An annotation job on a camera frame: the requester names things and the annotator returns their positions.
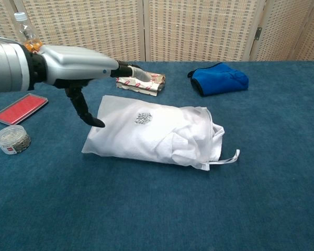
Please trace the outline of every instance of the plastic container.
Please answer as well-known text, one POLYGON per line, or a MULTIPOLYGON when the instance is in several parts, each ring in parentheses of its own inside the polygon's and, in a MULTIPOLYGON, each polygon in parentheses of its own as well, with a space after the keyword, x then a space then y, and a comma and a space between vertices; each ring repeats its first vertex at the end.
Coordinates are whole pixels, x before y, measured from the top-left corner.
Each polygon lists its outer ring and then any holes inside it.
POLYGON ((30 145, 30 137, 20 125, 10 125, 0 130, 0 148, 5 154, 16 154, 30 145))
POLYGON ((43 45, 37 34, 36 28, 24 12, 14 13, 15 20, 18 24, 19 37, 21 42, 30 52, 37 53, 43 45))

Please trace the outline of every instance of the plastic bottle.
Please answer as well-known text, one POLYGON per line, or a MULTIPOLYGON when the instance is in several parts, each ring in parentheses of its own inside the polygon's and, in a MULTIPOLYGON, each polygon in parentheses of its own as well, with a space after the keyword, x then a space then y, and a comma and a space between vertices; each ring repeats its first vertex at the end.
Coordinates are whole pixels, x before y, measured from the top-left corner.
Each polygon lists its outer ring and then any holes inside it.
POLYGON ((28 19, 26 13, 17 12, 14 13, 15 20, 19 25, 19 36, 22 43, 28 49, 28 51, 37 53, 40 50, 40 47, 43 45, 41 40, 38 37, 36 28, 32 25, 28 19))

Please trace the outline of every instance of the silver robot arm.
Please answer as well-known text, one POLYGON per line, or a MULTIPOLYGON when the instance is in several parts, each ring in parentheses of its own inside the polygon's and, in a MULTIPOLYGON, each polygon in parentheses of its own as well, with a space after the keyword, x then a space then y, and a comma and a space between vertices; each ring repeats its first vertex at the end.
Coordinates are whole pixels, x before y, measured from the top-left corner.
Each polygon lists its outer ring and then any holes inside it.
POLYGON ((32 54, 17 43, 0 43, 0 92, 33 90, 38 82, 64 88, 78 115, 91 126, 105 125, 88 112, 82 87, 95 78, 130 76, 150 80, 137 65, 86 48, 43 45, 32 54))

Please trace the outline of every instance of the blue pouch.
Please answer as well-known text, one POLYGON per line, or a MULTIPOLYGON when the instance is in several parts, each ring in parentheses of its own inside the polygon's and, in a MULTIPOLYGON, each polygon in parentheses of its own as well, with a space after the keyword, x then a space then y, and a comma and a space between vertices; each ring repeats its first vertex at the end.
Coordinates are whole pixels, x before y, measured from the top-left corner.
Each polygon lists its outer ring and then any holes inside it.
POLYGON ((187 77, 203 96, 246 90, 249 86, 249 79, 243 72, 224 63, 198 68, 189 72, 187 77))

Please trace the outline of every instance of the blue table surface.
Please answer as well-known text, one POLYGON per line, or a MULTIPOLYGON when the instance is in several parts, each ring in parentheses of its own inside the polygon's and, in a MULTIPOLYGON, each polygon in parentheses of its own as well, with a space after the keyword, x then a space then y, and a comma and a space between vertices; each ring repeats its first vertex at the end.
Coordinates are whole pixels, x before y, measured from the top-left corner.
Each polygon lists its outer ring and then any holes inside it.
MULTIPOLYGON (((0 150, 0 250, 314 250, 314 62, 230 62, 249 90, 210 97, 187 73, 214 62, 139 64, 166 74, 165 89, 94 80, 94 115, 103 95, 208 107, 226 131, 221 158, 239 148, 239 160, 205 172, 82 154, 90 127, 64 90, 37 84, 49 103, 21 123, 30 147, 0 150)), ((0 94, 0 110, 25 94, 0 94)))

